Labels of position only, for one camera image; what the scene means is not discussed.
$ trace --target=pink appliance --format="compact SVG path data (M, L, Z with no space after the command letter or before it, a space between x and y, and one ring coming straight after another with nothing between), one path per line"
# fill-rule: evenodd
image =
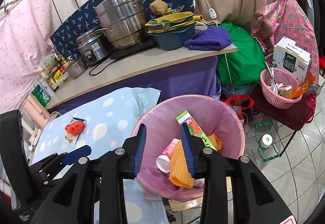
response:
M43 128L50 118L49 112L38 102L34 95L30 95L23 104L33 120Z

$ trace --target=white bottle cap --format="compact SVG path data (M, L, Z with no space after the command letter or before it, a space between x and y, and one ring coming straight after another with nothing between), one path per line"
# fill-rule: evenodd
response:
M263 147L268 148L272 144L272 141L273 141L273 139L272 139L271 135L264 134L263 137L262 137L261 144L262 144Z
M170 172L169 162L170 162L170 159L166 155L159 155L156 159L156 165L164 173Z

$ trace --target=stainless steel pot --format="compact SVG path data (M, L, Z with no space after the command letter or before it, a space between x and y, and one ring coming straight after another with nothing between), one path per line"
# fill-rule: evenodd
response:
M68 65L66 72L68 72L69 76L75 80L76 78L80 77L87 70L87 68L88 65L86 64L85 60L80 57Z
M147 31L144 27L146 23L145 12L139 11L125 16L101 30L105 30L116 49L123 50L147 38Z
M89 66L106 59L113 49L105 33L99 29L97 26L77 38L78 50Z
M95 8L95 12L97 15L102 14L107 9L115 6L116 4L123 3L129 0L103 0L98 6Z
M97 15L101 25L109 25L126 15L134 14L139 11L144 11L142 3L136 0L129 0L119 3L105 10L103 13Z
M104 0L95 11L106 36L118 50L141 43L147 38L148 22L140 0Z

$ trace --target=white cardboard box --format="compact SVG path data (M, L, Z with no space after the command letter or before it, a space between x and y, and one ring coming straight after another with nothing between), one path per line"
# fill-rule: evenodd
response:
M272 66L287 70L302 83L310 71L310 53L296 46L294 40L283 37L274 46Z

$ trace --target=rice cooker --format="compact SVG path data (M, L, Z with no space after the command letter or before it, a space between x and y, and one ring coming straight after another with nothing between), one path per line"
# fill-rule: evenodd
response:
M105 32L99 29L100 26L97 26L77 38L78 50L89 66L107 59L114 49Z

